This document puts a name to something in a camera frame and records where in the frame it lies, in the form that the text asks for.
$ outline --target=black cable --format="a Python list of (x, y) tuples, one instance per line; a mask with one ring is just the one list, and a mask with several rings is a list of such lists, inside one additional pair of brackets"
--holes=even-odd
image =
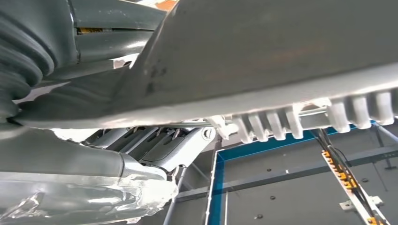
[(345, 159), (345, 163), (347, 163), (348, 167), (352, 167), (352, 164), (348, 161), (347, 157), (345, 157), (345, 154), (338, 148), (333, 147), (334, 149), (336, 149), (338, 152), (340, 152), (341, 155), (343, 155), (344, 159)]
[(324, 143), (320, 140), (320, 138), (312, 131), (310, 130), (310, 133), (314, 136), (315, 140), (318, 142), (318, 144), (324, 149), (326, 150), (327, 146), (324, 145)]

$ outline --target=orange object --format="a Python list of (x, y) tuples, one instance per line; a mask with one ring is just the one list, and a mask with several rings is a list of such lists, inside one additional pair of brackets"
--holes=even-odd
[(349, 190), (349, 189), (356, 188), (356, 187), (357, 187), (357, 184), (354, 182), (353, 179), (351, 179), (350, 181), (345, 181), (345, 182), (344, 182), (344, 186), (345, 186), (346, 189)]
[(374, 218), (374, 217), (371, 217), (371, 218), (367, 219), (367, 221), (368, 221), (368, 223), (371, 224), (371, 225), (376, 225), (376, 224), (377, 224), (376, 218)]
[(170, 11), (176, 3), (177, 3), (177, 1), (166, 0), (163, 2), (156, 3), (155, 5), (158, 9), (161, 9), (164, 11)]
[(338, 175), (337, 175), (338, 177), (339, 177), (339, 179), (340, 180), (345, 180), (345, 179), (347, 179), (347, 175), (345, 174), (345, 173), (339, 173)]
[(329, 158), (329, 157), (330, 157), (330, 153), (327, 152), (327, 151), (324, 151), (324, 152), (323, 152), (323, 155), (324, 155), (326, 158)]

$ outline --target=steel bar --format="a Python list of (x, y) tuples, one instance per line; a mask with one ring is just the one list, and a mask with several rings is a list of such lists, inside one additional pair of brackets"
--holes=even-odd
[[(348, 155), (347, 159), (350, 164), (352, 164), (353, 166), (357, 166), (394, 157), (398, 157), (398, 144)], [(289, 168), (288, 171), (289, 173), (286, 173), (286, 170), (284, 169), (282, 171), (264, 173), (246, 179), (226, 182), (223, 185), (222, 192), (225, 193), (227, 191), (238, 191), (284, 180), (291, 180), (295, 178), (329, 172), (329, 168), (323, 160), (320, 160), (319, 162), (307, 164), (305, 166)], [(177, 201), (183, 202), (192, 199), (202, 198), (206, 196), (207, 191), (208, 187), (202, 187), (186, 192), (181, 192), (177, 196)]]
[(224, 225), (228, 225), (228, 191), (225, 193)]
[(191, 166), (207, 181), (209, 181), (209, 178), (202, 172), (201, 169), (199, 169), (199, 167), (195, 164), (192, 163)]
[(206, 191), (205, 194), (207, 194), (207, 206), (206, 206), (206, 212), (205, 212), (205, 220), (204, 220), (204, 225), (209, 224), (210, 220), (210, 207), (211, 207), (211, 200), (213, 196), (213, 186), (214, 186), (214, 178), (215, 178), (215, 169), (216, 169), (216, 164), (217, 164), (217, 156), (218, 156), (218, 151), (222, 147), (222, 138), (217, 135), (216, 137), (216, 143), (214, 144), (214, 152), (213, 152), (213, 163), (212, 163), (212, 170), (210, 173), (210, 185)]
[(395, 142), (398, 143), (398, 137), (395, 136), (393, 133), (391, 133), (389, 130), (387, 130), (386, 128), (384, 128), (382, 125), (380, 124), (376, 124), (377, 129), (379, 129), (381, 132), (383, 132), (385, 135), (387, 135), (389, 138), (391, 138), (392, 140), (394, 140)]
[(186, 180), (183, 182), (183, 186), (185, 189), (188, 189), (188, 190), (193, 189), (192, 185), (190, 183), (188, 183)]
[[(300, 117), (305, 117), (305, 116), (312, 116), (312, 115), (317, 115), (317, 114), (325, 114), (326, 113), (326, 108), (325, 107), (320, 107), (316, 109), (311, 109), (311, 110), (304, 110), (299, 113)], [(231, 120), (226, 120), (225, 124), (232, 124), (233, 122)], [(167, 128), (199, 128), (199, 127), (212, 127), (213, 125), (210, 122), (204, 121), (204, 122), (194, 122), (194, 121), (182, 121), (179, 123), (169, 123), (169, 124), (163, 124), (163, 125), (158, 125), (159, 127), (167, 127)]]
[[(181, 186), (183, 185), (185, 172), (186, 172), (186, 167), (183, 167), (183, 169), (181, 171), (180, 180), (178, 180), (178, 190), (180, 190)], [(176, 205), (176, 198), (171, 200), (170, 206), (168, 207), (168, 211), (167, 211), (166, 217), (164, 218), (164, 221), (163, 221), (163, 225), (169, 225), (170, 224), (171, 215), (173, 214), (173, 210), (174, 210), (175, 205)]]
[[(380, 130), (378, 129), (378, 126), (381, 127), (381, 125), (374, 124), (373, 126), (375, 127), (376, 138), (377, 138), (377, 141), (379, 142), (380, 147), (384, 147), (384, 142), (383, 142), (382, 136), (380, 135)], [(386, 170), (392, 170), (392, 169), (397, 168), (396, 166), (391, 165), (391, 162), (388, 158), (386, 159), (386, 164), (387, 164), (387, 167), (385, 168)]]

